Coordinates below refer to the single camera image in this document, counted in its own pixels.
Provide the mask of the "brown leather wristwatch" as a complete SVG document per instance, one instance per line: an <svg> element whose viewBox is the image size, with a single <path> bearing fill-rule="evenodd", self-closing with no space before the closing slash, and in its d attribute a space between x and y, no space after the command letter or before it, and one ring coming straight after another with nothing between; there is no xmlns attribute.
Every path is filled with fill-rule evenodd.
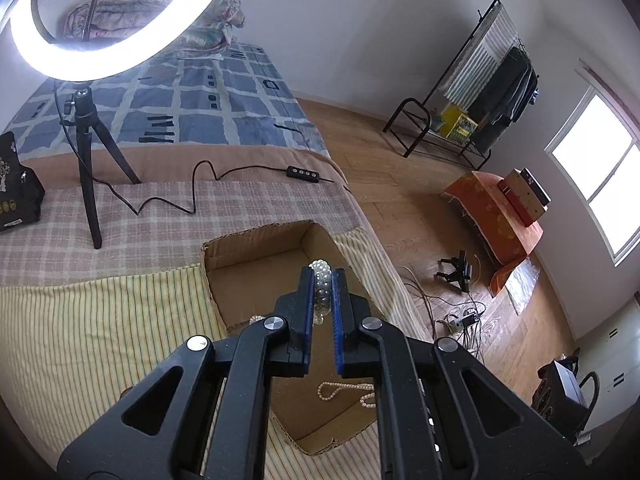
<svg viewBox="0 0 640 480"><path fill-rule="evenodd" d="M250 324L254 324L254 323L263 321L265 319L266 319L265 315L253 315L248 322Z"/></svg>

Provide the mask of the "black bag on floor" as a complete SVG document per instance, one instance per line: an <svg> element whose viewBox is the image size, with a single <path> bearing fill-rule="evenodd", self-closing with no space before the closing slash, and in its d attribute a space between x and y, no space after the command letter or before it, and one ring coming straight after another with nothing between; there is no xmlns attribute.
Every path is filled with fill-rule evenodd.
<svg viewBox="0 0 640 480"><path fill-rule="evenodd" d="M600 393L600 378L594 370L578 382L579 357L577 348L537 370L539 385L532 396L532 408L571 444L589 422Z"/></svg>

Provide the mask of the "black device on floor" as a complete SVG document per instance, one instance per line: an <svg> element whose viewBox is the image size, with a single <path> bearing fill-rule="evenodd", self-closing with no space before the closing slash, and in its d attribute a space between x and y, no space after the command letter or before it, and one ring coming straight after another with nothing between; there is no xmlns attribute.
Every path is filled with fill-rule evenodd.
<svg viewBox="0 0 640 480"><path fill-rule="evenodd" d="M435 278L441 278L448 284L457 284L465 294L470 291L473 268L465 250L460 250L455 257L439 259L438 265L440 270L435 273Z"/></svg>

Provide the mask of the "open cardboard box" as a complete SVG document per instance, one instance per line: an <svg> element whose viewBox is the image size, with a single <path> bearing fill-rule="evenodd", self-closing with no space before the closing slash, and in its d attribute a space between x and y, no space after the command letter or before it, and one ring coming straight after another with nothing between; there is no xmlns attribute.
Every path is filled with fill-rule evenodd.
<svg viewBox="0 0 640 480"><path fill-rule="evenodd" d="M348 290L368 299L328 231L318 223L296 221L268 224L211 240L203 246L203 261L213 302L230 334L253 315L274 310L279 297L294 292L300 270L322 259L346 271ZM322 382L338 382L332 324L317 325L311 337L309 374L276 378L271 407L282 431L299 451L314 456L356 437L375 422L375 410L364 408L356 391L341 391L329 401L318 396Z"/></svg>

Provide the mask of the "yellow striped cloth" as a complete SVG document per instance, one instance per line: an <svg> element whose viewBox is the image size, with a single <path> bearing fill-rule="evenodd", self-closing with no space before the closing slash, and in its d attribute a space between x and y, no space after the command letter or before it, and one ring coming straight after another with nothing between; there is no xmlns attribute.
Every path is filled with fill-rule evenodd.
<svg viewBox="0 0 640 480"><path fill-rule="evenodd" d="M428 330L394 270L363 229L330 234L369 293L372 308L420 339ZM64 448L189 337L230 335L210 292L204 261L145 274L1 292L1 397L40 460ZM272 413L269 479L375 479L375 424L310 456Z"/></svg>

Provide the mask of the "orange covered stool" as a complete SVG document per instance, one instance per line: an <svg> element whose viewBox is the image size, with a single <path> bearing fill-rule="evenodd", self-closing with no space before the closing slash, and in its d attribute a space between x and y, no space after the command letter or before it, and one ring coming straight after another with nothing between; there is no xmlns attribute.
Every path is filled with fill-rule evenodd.
<svg viewBox="0 0 640 480"><path fill-rule="evenodd" d="M537 221L526 226L498 187L501 177L471 171L450 183L442 195L455 200L480 231L495 260L489 290L502 291L511 273L534 251L544 230Z"/></svg>

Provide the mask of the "black clothes rack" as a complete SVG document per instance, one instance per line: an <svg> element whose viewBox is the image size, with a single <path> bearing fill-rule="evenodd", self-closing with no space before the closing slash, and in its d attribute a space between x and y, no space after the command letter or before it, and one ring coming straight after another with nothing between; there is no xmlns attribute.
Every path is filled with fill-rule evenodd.
<svg viewBox="0 0 640 480"><path fill-rule="evenodd" d="M393 114L388 118L383 131L392 134L399 142L402 148L402 156L409 157L413 154L425 155L472 170L483 169L489 162L489 159L491 159L492 149L488 155L480 154L480 152L474 148L471 138L463 144L457 144L439 135L438 130L442 125L440 114L442 114L442 111L449 104L452 104L445 99L439 87L450 74L454 63L460 58L463 49L470 42L474 32L480 27L480 23L484 21L489 10L498 2L503 4L502 0L492 0L488 8L480 12L480 17L472 29L472 32L466 37L465 42L434 83L431 90L427 92L426 96L422 99L408 96L408 98L403 99L398 104L396 110L394 110ZM521 48L528 54L520 35L518 35L518 42L514 47Z"/></svg>

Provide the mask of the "yellow box on rack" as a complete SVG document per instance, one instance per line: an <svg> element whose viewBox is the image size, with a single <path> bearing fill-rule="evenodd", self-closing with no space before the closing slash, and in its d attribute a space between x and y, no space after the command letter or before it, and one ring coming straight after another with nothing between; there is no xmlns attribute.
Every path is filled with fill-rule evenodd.
<svg viewBox="0 0 640 480"><path fill-rule="evenodd" d="M439 135L457 144L463 144L470 140L470 137L477 128L477 123L459 107L449 104L440 114L442 125Z"/></svg>

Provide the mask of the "black snack bag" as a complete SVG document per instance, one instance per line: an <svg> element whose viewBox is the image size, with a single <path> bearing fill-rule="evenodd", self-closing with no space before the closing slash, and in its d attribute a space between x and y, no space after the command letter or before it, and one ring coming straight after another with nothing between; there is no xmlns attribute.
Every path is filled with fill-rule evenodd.
<svg viewBox="0 0 640 480"><path fill-rule="evenodd" d="M0 230L4 232L38 222L46 192L35 171L22 165L18 159L13 132L0 136L0 148Z"/></svg>

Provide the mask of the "window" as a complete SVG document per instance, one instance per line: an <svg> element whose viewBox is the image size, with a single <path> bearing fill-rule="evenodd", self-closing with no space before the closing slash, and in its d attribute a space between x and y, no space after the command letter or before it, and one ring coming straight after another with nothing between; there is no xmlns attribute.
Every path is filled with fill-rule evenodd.
<svg viewBox="0 0 640 480"><path fill-rule="evenodd" d="M639 127L612 96L591 86L546 153L619 266L639 245Z"/></svg>

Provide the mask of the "blue patterned bed sheet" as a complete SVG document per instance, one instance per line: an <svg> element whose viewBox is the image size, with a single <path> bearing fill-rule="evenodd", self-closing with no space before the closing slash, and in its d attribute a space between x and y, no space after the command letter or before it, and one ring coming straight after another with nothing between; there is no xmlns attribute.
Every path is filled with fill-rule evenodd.
<svg viewBox="0 0 640 480"><path fill-rule="evenodd" d="M277 67L252 44L235 42L209 58L159 54L91 90L99 118L122 148L187 143L328 151Z"/></svg>

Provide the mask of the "dark hanging clothes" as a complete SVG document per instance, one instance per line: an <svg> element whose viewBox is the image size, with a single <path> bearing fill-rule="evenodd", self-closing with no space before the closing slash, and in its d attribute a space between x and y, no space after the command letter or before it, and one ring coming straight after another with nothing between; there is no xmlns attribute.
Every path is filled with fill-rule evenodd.
<svg viewBox="0 0 640 480"><path fill-rule="evenodd" d="M468 109L477 124L471 136L474 148L488 155L506 129L536 102L538 93L538 75L528 54L513 47Z"/></svg>

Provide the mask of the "black tripod stand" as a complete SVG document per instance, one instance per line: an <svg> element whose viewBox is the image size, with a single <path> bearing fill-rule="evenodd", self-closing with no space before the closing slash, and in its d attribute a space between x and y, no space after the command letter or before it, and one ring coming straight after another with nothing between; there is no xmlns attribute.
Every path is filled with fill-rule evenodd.
<svg viewBox="0 0 640 480"><path fill-rule="evenodd" d="M73 84L72 96L64 103L64 106L61 106L60 98L58 97L58 82L55 81L54 104L64 136L78 160L82 199L84 200L92 244L94 248L101 249L103 240L98 210L96 209L94 185L96 183L107 185L107 182L98 179L93 174L93 136L98 137L104 148L106 148L107 153L111 155L116 165L119 166L119 169L122 170L132 184L140 184L141 180L117 146L110 130L99 118L90 82L76 82L76 84Z"/></svg>

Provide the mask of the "striped hanging cloth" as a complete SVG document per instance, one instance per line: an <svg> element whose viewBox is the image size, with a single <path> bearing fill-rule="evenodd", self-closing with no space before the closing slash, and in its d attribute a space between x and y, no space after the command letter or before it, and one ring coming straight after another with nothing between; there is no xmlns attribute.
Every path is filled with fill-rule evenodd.
<svg viewBox="0 0 640 480"><path fill-rule="evenodd" d="M518 31L501 2L474 32L439 90L447 101L467 110L518 42Z"/></svg>

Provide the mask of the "folded floral quilt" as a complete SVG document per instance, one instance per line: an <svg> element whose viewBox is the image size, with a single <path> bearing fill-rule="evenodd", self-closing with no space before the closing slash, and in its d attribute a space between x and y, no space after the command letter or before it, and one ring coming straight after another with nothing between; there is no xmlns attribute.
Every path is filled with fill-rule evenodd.
<svg viewBox="0 0 640 480"><path fill-rule="evenodd" d="M152 22L172 0L98 0L88 29L91 41L117 42ZM244 26L241 0L213 0L163 55L213 58L231 46L233 31Z"/></svg>

